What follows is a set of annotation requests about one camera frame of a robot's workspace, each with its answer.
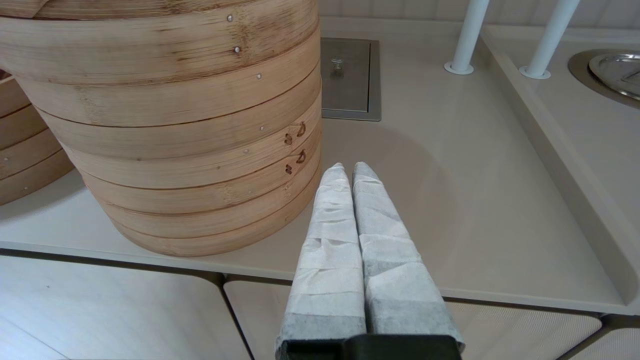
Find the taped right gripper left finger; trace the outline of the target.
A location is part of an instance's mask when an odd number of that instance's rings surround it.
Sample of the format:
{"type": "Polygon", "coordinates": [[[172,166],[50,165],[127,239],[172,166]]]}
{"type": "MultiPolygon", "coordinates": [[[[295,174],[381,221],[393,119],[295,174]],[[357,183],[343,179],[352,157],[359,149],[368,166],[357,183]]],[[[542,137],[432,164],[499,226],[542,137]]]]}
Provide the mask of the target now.
{"type": "Polygon", "coordinates": [[[323,174],[275,349],[290,342],[334,341],[367,332],[361,246],[345,167],[323,174]]]}

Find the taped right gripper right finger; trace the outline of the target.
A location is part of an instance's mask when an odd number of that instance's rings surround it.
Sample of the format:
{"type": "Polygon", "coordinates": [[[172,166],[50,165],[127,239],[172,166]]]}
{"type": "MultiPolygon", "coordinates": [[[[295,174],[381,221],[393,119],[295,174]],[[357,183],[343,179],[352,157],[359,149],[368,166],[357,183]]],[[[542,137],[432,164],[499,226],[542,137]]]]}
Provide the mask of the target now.
{"type": "Polygon", "coordinates": [[[367,326],[378,335],[448,336],[466,346],[384,183],[366,162],[352,173],[367,326]]]}

